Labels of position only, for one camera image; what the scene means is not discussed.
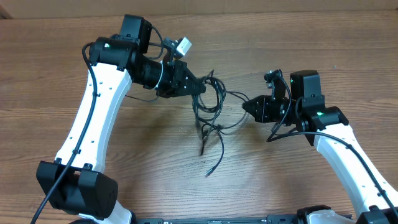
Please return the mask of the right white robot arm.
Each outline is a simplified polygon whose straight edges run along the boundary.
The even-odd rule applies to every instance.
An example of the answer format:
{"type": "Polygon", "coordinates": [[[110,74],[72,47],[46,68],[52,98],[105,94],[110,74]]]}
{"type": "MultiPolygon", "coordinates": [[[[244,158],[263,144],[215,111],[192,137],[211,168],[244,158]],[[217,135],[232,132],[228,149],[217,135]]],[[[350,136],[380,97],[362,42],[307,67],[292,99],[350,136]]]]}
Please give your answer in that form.
{"type": "Polygon", "coordinates": [[[343,112],[326,107],[318,72],[293,72],[287,82],[274,70],[264,79],[271,94],[244,102],[243,109],[258,123],[275,124],[267,142],[305,136],[333,169],[356,214],[352,220],[316,205],[299,209],[293,223],[397,223],[397,190],[363,151],[343,112]]]}

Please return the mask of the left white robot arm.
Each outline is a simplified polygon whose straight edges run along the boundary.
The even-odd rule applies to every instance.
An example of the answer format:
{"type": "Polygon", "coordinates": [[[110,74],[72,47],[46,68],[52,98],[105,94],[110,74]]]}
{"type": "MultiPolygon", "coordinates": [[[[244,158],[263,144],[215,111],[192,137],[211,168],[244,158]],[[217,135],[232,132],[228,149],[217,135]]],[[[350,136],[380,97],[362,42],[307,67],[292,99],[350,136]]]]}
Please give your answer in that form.
{"type": "Polygon", "coordinates": [[[37,168],[44,203],[79,216],[82,223],[136,222],[118,202],[118,183],[104,173],[109,137],[131,85],[163,98],[206,90],[182,60],[192,45],[189,39],[161,39],[160,55],[153,59],[147,56],[153,31],[143,17],[125,15],[118,34],[83,47],[88,79],[73,126],[55,159],[37,168]]]}

